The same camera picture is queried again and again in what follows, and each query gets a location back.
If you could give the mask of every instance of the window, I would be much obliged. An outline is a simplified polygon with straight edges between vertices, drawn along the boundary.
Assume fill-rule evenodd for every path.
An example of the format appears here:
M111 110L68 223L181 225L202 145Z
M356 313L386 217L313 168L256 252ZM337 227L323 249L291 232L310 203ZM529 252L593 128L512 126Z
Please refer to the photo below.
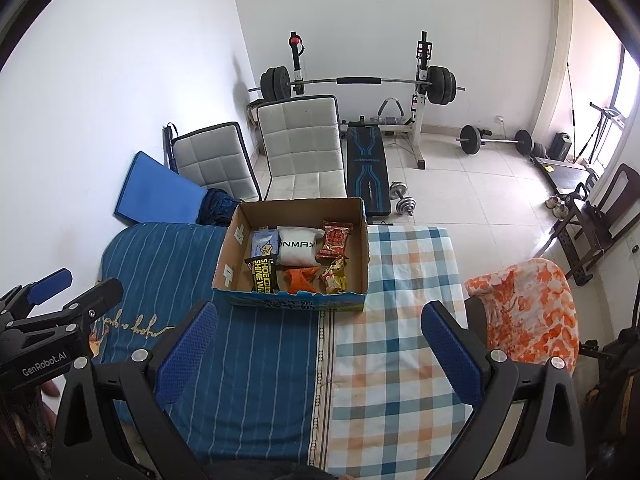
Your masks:
M603 128L603 135L594 150L594 157L591 166L593 170L602 176L605 168L611 162L613 153L622 137L622 129L628 119L636 100L638 82L640 81L640 71L634 59L629 55L624 47L620 51L620 66L618 67L618 80L611 98L612 110L619 113L619 116L608 120Z

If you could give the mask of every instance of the white cushioned seat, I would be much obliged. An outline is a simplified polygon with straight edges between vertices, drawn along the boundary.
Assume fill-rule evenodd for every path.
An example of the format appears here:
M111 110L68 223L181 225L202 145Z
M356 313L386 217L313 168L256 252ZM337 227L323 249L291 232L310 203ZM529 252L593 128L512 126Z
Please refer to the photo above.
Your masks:
M266 200L347 196L334 96L263 104L257 115L271 172Z
M172 139L178 174L198 186L225 190L238 200L261 200L240 125L208 126Z

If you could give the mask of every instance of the bed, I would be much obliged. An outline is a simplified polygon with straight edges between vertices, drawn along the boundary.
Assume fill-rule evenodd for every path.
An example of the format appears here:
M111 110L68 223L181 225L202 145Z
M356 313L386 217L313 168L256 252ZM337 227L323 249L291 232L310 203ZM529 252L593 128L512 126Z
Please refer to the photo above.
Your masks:
M98 320L100 362L175 326L211 279L225 229L146 223L118 234L103 278L122 303ZM362 313L219 308L216 339L168 415L202 463L269 458L356 478L424 478L470 414L420 332L441 300L466 326L446 231L370 226ZM127 413L121 413L127 421Z

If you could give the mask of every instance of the blue mat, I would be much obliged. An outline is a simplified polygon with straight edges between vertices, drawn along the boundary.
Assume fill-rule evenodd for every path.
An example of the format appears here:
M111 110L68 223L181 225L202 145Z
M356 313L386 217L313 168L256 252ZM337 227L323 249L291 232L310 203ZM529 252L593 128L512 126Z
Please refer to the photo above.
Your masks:
M226 229L146 223L119 233L102 258L122 303L98 320L97 362L153 348L196 300L218 309L218 330L180 399L167 412L203 463L255 458L306 463L318 314L230 308L211 289ZM121 416L127 420L126 412Z
M116 205L132 222L195 223L207 190L137 152Z

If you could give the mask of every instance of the white bag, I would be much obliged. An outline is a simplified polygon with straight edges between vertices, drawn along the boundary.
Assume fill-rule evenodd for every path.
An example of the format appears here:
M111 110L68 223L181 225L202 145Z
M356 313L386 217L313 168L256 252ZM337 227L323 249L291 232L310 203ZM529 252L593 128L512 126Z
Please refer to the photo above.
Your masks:
M322 229L280 227L278 263L287 267L316 267L316 240L324 236Z

